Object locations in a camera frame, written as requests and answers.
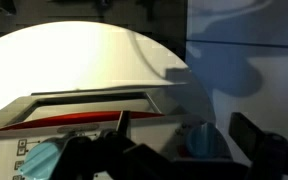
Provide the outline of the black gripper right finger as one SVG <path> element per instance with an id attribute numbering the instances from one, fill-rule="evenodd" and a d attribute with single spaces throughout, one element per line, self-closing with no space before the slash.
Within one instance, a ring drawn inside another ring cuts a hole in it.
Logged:
<path id="1" fill-rule="evenodd" d="M 229 135 L 251 161 L 245 180 L 282 180 L 288 175 L 288 140 L 265 132 L 240 112 L 230 118 Z"/>

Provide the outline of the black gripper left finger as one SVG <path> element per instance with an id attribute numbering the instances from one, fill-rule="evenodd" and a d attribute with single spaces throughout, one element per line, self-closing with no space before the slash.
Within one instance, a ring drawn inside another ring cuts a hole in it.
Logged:
<path id="1" fill-rule="evenodd" d="M 96 140 L 69 138 L 52 180 L 93 180 L 105 171 L 114 180 L 244 180 L 248 167 L 231 160 L 183 159 L 169 161 L 145 144 L 126 137 L 132 119 L 153 118 L 153 113 L 123 111 L 117 128 L 104 130 Z"/>

